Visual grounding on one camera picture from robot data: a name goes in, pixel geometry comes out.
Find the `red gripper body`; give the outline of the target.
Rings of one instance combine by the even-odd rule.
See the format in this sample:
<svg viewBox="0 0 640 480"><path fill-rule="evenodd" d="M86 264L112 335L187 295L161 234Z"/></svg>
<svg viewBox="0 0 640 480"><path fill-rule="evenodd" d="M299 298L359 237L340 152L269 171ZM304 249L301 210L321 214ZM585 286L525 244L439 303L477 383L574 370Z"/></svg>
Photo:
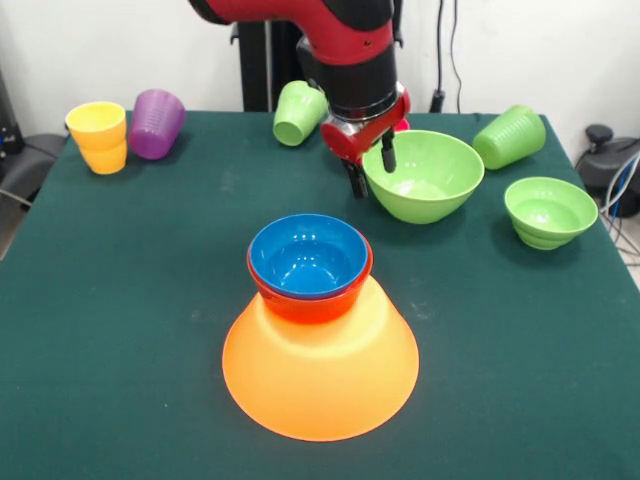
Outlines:
<svg viewBox="0 0 640 480"><path fill-rule="evenodd" d="M320 125L321 136L338 158L355 164L385 136L392 138L394 128L407 116L411 102L407 89L397 90L398 98L387 111L374 118L347 121L330 114Z"/></svg>

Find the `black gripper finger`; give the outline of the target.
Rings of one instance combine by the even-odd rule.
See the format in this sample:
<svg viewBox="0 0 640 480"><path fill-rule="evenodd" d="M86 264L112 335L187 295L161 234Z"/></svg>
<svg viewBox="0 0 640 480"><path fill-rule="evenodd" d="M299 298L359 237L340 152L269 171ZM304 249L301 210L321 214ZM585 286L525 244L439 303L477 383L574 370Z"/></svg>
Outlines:
<svg viewBox="0 0 640 480"><path fill-rule="evenodd" d="M382 148L381 154L385 171L387 173L393 173L396 169L396 158L394 151L394 133L385 132L382 136Z"/></svg>
<svg viewBox="0 0 640 480"><path fill-rule="evenodd" d="M341 163L347 172L354 197L356 199L366 198L368 188L362 167L346 159L342 159Z"/></svg>

